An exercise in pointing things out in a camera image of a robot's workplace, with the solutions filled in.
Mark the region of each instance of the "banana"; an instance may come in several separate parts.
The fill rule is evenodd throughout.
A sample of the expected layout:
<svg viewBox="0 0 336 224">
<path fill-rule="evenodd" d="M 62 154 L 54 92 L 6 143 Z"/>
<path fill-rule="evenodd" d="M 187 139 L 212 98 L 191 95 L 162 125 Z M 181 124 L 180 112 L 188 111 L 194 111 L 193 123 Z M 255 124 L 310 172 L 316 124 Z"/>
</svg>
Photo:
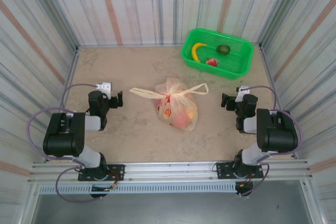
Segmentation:
<svg viewBox="0 0 336 224">
<path fill-rule="evenodd" d="M 203 43 L 196 43 L 193 48 L 191 49 L 191 56 L 193 57 L 194 61 L 197 61 L 197 62 L 200 62 L 198 57 L 197 57 L 197 53 L 196 53 L 196 50 L 197 48 L 199 47 L 205 47 L 206 44 L 203 44 Z"/>
</svg>

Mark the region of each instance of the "translucent plastic bag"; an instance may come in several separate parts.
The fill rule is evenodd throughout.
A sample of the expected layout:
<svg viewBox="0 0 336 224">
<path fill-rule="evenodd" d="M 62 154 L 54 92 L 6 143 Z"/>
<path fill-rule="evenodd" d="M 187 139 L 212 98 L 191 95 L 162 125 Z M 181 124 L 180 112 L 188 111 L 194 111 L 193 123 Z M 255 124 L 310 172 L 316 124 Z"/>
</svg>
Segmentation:
<svg viewBox="0 0 336 224">
<path fill-rule="evenodd" d="M 204 86 L 205 92 L 195 90 Z M 166 82 L 155 87 L 155 92 L 133 88 L 132 93 L 141 97 L 154 99 L 159 118 L 165 123 L 179 129 L 192 131 L 196 125 L 198 112 L 192 93 L 208 94 L 206 83 L 188 89 L 187 85 L 175 78 L 167 78 Z"/>
</svg>

